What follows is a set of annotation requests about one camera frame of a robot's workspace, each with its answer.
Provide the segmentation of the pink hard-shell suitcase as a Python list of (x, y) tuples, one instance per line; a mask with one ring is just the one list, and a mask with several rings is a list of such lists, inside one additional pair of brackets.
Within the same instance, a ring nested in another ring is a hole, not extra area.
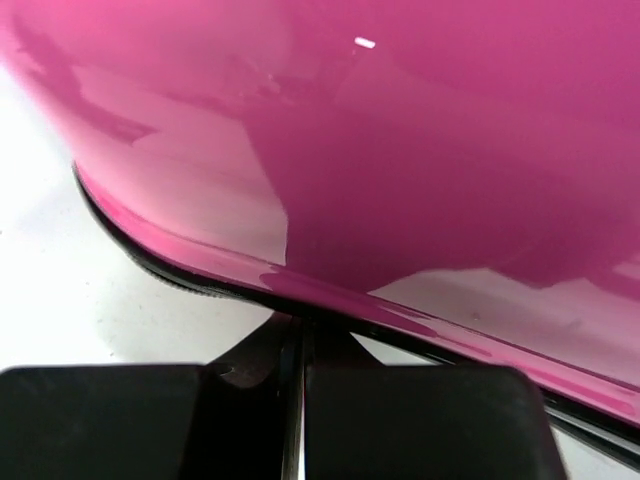
[(5, 1), (1, 60), (157, 275), (526, 372), (639, 465), (635, 1)]

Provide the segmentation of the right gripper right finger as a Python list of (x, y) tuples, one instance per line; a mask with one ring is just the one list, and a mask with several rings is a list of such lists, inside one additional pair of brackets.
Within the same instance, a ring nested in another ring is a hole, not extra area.
[(308, 479), (564, 479), (537, 387), (492, 365), (393, 365), (304, 328)]

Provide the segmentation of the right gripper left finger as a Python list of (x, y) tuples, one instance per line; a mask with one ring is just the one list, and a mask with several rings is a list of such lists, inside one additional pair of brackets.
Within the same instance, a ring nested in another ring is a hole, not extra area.
[(294, 479), (301, 325), (272, 315), (207, 364), (15, 367), (5, 479)]

